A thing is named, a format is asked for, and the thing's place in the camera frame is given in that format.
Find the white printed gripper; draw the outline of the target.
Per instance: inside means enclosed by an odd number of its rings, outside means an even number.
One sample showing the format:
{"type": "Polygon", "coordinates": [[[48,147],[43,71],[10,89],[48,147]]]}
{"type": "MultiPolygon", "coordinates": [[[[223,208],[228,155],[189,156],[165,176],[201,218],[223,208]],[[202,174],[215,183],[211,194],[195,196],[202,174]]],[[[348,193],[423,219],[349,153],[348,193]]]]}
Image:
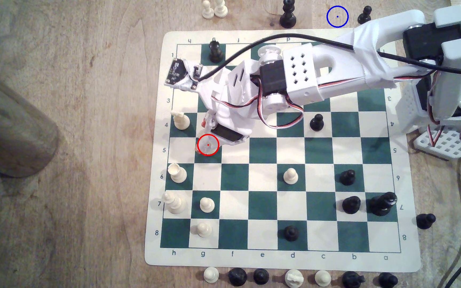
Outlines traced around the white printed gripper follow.
{"type": "MultiPolygon", "coordinates": [[[[199,94],[208,112],[201,121],[201,136],[215,135],[219,145],[234,146],[245,142],[259,116],[257,100],[259,87],[251,76],[259,74],[259,62],[246,59],[233,70],[221,69],[214,77],[197,85],[199,94]]],[[[199,142],[195,152],[201,153],[199,142]]]]}

